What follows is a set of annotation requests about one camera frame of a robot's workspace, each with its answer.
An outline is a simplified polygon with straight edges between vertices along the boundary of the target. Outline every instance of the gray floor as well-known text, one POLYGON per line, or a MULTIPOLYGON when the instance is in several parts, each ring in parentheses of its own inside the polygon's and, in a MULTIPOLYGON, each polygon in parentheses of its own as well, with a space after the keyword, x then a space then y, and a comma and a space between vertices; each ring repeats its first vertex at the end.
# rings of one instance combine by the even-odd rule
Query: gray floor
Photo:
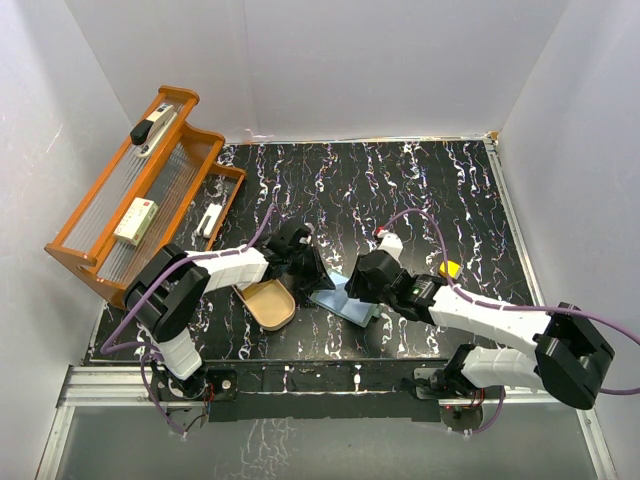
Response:
MULTIPOLYGON (((485 415, 491 415, 487 406, 485 415)), ((193 413, 185 413, 185 420, 193 413)), ((58 479, 596 478, 575 410, 507 404, 464 440, 408 420, 205 424, 183 442, 152 408, 77 408, 58 479)))

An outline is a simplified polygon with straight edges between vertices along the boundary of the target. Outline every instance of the wooden frame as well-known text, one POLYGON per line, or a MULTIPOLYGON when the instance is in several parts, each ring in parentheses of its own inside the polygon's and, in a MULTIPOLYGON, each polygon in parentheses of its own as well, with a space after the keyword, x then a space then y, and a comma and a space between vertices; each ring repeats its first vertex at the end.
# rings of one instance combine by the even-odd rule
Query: wooden frame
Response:
MULTIPOLYGON (((224 219, 226 218, 231 203, 238 194, 242 182, 245 178, 245 171, 235 167, 228 167, 221 165, 217 162, 220 150, 224 146, 224 137, 219 133, 207 132, 192 127, 186 122, 186 119, 193 109, 193 107, 199 102, 200 98, 198 94, 187 89, 162 86, 158 90, 158 95, 151 103, 147 111, 144 113, 141 119, 146 118, 153 110, 155 110, 163 102, 171 102, 174 105, 179 105, 180 109, 178 116, 174 120, 171 127, 168 129, 164 138, 160 141, 154 152, 147 160, 146 164, 142 168, 141 172, 133 181, 131 187, 125 192, 124 196, 118 202, 113 214, 109 221, 102 227, 95 241, 93 241, 91 248, 87 251, 74 250, 72 248, 65 247, 64 243, 69 234, 74 230, 81 220, 83 214, 87 212, 91 202, 100 193, 102 187, 105 185, 111 174, 122 158, 130 152, 132 147, 131 139, 127 136, 126 140, 122 143, 116 154, 113 156, 109 164, 100 174, 94 185, 91 187, 87 195, 80 202, 76 210, 73 212, 67 223, 62 227, 56 238, 45 246, 45 250, 62 265, 69 269, 74 275, 80 278, 84 283, 89 285, 95 292, 102 296, 109 303, 116 307, 124 308, 123 294, 128 285, 120 284, 110 281, 105 278, 100 278, 98 272, 103 266, 107 257, 111 253, 112 249, 116 245, 116 238, 113 235, 113 231, 120 223, 120 220, 126 213, 129 205, 135 197, 144 197, 153 182, 158 177, 162 168, 167 163, 167 160, 171 156, 174 148, 178 145, 178 142, 183 146, 189 162, 193 162, 194 166, 197 166, 198 170, 193 181, 184 192, 184 197, 178 205, 178 208, 171 218, 168 228, 162 235, 162 238, 157 245, 153 246, 154 253, 158 251, 162 246, 171 241, 175 235, 180 223, 182 222, 191 201, 195 197, 198 189, 202 185, 202 182, 209 174, 223 175, 236 179, 236 186, 231 193, 229 200, 227 201, 218 221, 215 230, 207 244, 207 250, 211 249, 213 243, 218 235, 218 232, 222 226, 224 219), (195 148, 192 148, 195 143, 203 144, 207 147, 208 153, 206 155, 198 155, 195 148)), ((138 265, 130 265, 128 268, 137 269, 137 271, 130 272, 133 275, 143 267, 138 265)))

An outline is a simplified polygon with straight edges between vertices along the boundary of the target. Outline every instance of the white wall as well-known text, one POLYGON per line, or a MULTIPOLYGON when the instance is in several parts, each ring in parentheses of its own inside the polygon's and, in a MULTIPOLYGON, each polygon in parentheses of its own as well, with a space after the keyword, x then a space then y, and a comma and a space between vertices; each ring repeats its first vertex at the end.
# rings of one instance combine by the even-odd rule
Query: white wall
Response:
POLYGON ((45 254, 131 123, 62 0, 0 1, 0 477, 33 478, 101 299, 45 254))
POLYGON ((499 129, 567 1, 67 3, 133 122, 172 83, 244 141, 499 129))
MULTIPOLYGON (((578 1, 558 24, 500 135, 507 184, 547 302, 640 333, 640 3, 578 1)), ((640 385, 638 347, 606 331, 609 388, 640 385)), ((598 398, 623 479, 637 479, 640 397, 598 398)))

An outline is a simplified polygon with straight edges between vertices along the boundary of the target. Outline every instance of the beige tray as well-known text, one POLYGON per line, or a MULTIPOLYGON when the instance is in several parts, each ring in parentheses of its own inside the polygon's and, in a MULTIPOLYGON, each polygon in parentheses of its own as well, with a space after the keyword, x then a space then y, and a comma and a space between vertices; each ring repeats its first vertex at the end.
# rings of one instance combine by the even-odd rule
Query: beige tray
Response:
POLYGON ((233 289, 265 330, 284 327, 296 313, 295 300, 279 280, 257 283, 244 290, 233 289))

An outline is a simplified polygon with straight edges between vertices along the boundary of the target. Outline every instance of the table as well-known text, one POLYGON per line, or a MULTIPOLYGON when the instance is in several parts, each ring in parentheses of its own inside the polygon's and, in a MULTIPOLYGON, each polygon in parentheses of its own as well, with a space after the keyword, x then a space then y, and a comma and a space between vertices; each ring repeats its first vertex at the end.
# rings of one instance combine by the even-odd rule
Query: table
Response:
MULTIPOLYGON (((328 268, 350 275, 358 253, 374 246, 373 232, 408 207, 427 208, 444 234, 450 258, 462 263, 464 288, 514 303, 531 303, 485 143, 420 141, 226 146, 219 161, 247 171, 214 248, 248 240, 269 204, 316 227, 328 268)), ((203 183, 174 242, 201 250, 196 227, 211 203, 224 203, 233 184, 212 176, 203 183)), ((271 222, 277 226, 277 220, 271 222)), ((427 221, 405 216, 395 232, 400 258, 414 272, 434 272, 442 261, 427 221)), ((103 356, 99 346, 123 313, 105 306, 85 364, 137 363, 133 350, 103 356)), ((389 309, 362 329, 313 304, 276 332, 263 331, 230 288, 205 295, 190 324, 203 359, 262 360, 447 359, 459 344, 486 339, 455 329, 408 322, 389 309)), ((131 324, 119 341, 149 340, 131 324)))

